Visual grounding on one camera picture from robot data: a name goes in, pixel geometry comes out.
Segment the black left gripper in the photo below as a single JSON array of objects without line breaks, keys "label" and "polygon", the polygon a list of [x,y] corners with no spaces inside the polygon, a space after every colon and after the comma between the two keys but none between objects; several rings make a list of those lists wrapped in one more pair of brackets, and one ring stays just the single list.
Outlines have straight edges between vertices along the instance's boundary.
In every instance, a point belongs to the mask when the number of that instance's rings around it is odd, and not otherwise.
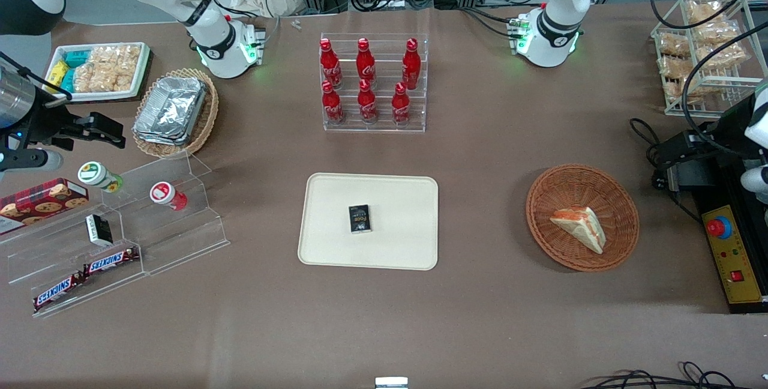
[{"label": "black left gripper", "polygon": [[[751,123],[756,97],[750,94],[722,113],[716,124],[716,142],[738,152],[744,159],[757,159],[759,146],[745,136]],[[705,141],[695,131],[681,131],[660,143],[655,150],[655,167],[672,167],[718,155],[718,148]]]}]

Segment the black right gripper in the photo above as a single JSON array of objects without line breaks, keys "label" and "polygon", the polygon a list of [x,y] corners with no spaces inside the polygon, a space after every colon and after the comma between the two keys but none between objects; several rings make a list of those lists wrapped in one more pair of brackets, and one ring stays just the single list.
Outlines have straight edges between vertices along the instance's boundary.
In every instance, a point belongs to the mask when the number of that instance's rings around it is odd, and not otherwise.
[{"label": "black right gripper", "polygon": [[36,94],[30,111],[24,117],[24,145],[54,145],[71,151],[70,143],[65,139],[99,141],[118,149],[124,149],[126,138],[123,137],[123,124],[102,113],[91,113],[77,118],[63,104],[46,107],[54,98],[47,94]]}]

